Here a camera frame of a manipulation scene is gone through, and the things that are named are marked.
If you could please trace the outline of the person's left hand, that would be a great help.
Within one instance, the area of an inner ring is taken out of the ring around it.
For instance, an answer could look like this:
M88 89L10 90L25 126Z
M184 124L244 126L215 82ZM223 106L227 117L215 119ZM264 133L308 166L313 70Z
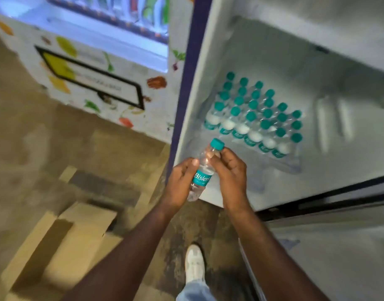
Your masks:
M177 213L186 202L197 170L198 168L183 168L183 161L173 167L161 198L161 202L171 211L172 215Z

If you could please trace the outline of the person's right hand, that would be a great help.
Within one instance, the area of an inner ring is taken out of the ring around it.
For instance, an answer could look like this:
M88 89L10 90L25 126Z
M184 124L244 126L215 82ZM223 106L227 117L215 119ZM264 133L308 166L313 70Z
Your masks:
M220 157L213 155L210 163L219 176L225 210L231 214L252 211L247 197L247 166L242 159L224 147Z

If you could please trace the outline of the small teal-capped water bottle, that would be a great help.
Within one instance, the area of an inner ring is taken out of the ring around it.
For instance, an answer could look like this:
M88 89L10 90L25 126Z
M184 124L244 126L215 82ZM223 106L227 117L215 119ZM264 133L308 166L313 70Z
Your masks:
M189 188L188 202L198 200L205 190L211 177L216 172L209 161L209 157L212 157L215 151L222 151L224 146L223 141L218 138L213 138L209 145L199 154L200 165Z

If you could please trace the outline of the person's left forearm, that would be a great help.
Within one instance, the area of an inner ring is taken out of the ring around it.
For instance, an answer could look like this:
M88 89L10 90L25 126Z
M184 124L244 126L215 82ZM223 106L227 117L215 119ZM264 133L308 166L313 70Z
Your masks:
M183 204L162 198L61 301L133 301L169 222Z

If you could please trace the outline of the person's right forearm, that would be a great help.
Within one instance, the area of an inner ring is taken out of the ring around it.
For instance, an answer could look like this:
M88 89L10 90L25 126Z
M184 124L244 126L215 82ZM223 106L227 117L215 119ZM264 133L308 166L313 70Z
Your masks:
M267 301L330 301L288 255L249 203L224 204Z

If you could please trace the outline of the pack of teal-capped bottles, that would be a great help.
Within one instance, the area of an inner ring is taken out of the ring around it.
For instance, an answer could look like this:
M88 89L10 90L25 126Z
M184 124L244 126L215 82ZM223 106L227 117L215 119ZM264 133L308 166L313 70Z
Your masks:
M212 104L201 129L244 146L248 153L289 173L302 170L303 112L288 110L286 102L275 102L275 90L264 89L261 80L253 84L246 76L228 71L211 92Z

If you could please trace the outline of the person's white shoe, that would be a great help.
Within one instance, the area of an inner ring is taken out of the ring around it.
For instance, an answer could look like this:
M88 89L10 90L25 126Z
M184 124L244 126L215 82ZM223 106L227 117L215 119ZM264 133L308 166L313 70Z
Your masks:
M205 259L201 248L191 244L185 255L185 284L196 281L205 283Z

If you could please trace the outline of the white refrigerator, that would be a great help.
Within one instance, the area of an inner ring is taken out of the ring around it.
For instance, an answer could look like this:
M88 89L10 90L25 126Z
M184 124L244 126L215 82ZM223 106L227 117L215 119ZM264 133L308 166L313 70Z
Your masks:
M226 73L287 105L282 138L203 127ZM266 221L384 204L384 0L194 0L168 167L215 137Z

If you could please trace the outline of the person's light blue jeans leg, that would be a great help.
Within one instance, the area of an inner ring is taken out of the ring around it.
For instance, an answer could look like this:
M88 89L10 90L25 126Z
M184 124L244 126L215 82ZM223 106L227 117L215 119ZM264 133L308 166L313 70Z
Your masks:
M193 280L185 284L175 301L217 301L204 280Z

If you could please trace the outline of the white fruit-print vending machine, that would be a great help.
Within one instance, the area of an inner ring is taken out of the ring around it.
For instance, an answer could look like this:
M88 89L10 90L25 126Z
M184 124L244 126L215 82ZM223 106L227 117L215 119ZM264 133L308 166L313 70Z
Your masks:
M0 38L49 97L170 144L193 9L169 0L165 45L47 0L0 0Z

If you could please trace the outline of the brown cardboard box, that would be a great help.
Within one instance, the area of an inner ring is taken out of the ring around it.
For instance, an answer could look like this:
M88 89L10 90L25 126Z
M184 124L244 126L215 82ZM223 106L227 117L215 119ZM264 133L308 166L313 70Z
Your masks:
M4 301L60 301L121 241L108 232L116 217L82 202L46 212L1 275Z

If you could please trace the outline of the row of colourful vending drinks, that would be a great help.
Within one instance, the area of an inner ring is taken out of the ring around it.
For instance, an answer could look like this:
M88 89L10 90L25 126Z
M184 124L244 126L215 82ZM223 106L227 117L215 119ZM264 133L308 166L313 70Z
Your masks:
M169 0L47 0L60 8L168 45Z

